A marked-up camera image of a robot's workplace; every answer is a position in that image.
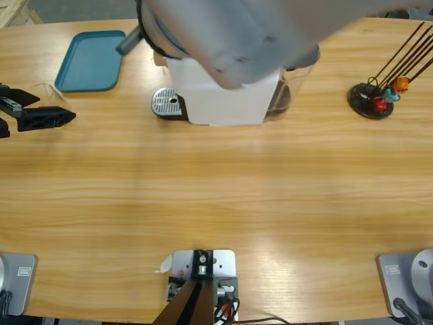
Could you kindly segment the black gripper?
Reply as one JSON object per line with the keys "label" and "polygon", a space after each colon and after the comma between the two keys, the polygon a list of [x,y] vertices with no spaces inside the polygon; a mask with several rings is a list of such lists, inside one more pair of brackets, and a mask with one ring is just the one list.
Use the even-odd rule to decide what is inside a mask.
{"label": "black gripper", "polygon": [[[76,114],[59,106],[24,108],[40,98],[22,89],[1,84],[1,111],[17,120],[18,131],[34,131],[61,127],[71,122]],[[1,119],[1,139],[9,137],[9,126]]]}

